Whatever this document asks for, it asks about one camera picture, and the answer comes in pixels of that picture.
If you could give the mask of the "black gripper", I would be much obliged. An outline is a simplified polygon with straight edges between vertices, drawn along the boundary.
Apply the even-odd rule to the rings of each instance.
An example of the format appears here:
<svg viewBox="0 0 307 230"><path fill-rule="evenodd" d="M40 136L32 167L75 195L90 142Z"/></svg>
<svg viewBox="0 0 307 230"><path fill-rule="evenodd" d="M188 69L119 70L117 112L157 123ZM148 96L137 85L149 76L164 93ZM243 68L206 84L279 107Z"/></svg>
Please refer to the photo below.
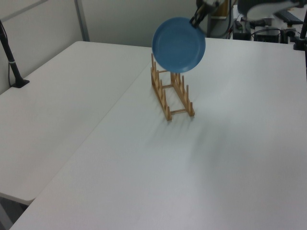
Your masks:
<svg viewBox="0 0 307 230"><path fill-rule="evenodd" d="M196 0L197 7L201 7L204 5L204 8L208 12L214 12L216 11L225 0ZM205 33L206 30L202 28L202 22L206 18L206 12L200 11L200 9L196 10L194 13L194 16L190 19L189 23L192 26L195 26L197 29L199 29L202 33Z"/></svg>

